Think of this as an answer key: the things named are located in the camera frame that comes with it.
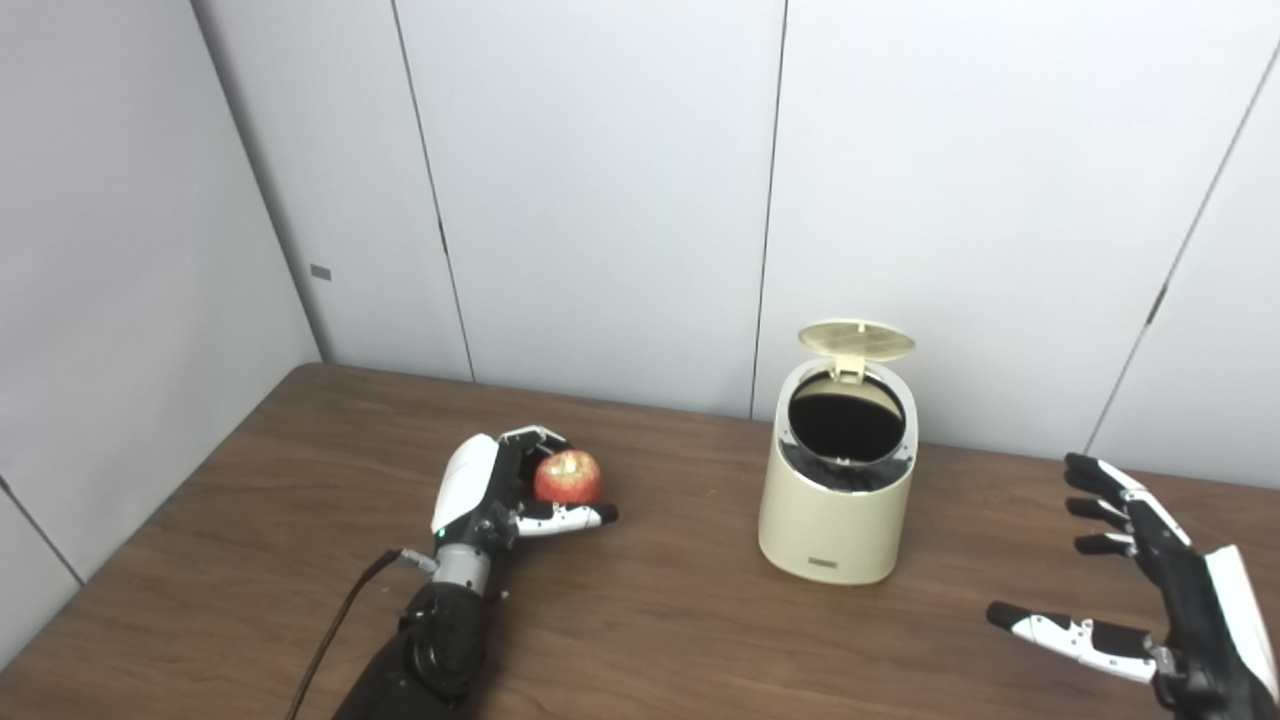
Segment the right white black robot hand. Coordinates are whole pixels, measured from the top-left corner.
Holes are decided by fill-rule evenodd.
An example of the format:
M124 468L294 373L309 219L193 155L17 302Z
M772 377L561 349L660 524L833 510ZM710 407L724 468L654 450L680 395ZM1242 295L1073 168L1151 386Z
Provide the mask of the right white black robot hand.
M1112 676L1148 685L1175 719L1275 719L1277 665L1240 550L1198 551L1155 493L1110 462L1064 459L1078 489L1066 510L1108 532L1074 541L1083 555L1130 559L1158 588L1167 632L993 602L987 621L1023 641Z

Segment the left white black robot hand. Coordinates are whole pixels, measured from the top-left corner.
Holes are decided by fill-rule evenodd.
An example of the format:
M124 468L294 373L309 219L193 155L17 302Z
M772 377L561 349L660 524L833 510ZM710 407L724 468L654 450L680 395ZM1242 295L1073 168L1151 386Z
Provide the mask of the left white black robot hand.
M568 534L618 521L612 503L540 501L532 496L539 461L573 446L545 427L498 437L476 434L451 456L431 519L434 551L449 546L497 556L520 538Z

